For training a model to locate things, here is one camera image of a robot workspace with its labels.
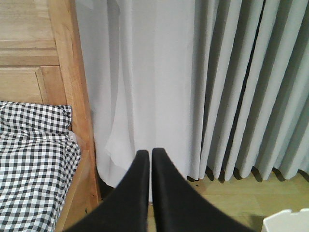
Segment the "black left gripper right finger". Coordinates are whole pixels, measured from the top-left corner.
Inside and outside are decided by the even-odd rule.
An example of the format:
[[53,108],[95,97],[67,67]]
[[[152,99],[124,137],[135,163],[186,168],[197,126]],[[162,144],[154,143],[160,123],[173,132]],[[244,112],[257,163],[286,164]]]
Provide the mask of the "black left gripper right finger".
[[199,195],[165,149],[152,150],[152,197],[158,232],[249,232]]

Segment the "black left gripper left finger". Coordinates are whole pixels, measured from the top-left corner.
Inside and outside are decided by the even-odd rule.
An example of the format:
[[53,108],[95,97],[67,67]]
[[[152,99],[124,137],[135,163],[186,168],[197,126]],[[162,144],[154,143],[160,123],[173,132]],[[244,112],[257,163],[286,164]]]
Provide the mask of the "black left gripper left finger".
[[147,231],[149,174],[149,152],[139,150],[121,182],[103,203],[66,231]]

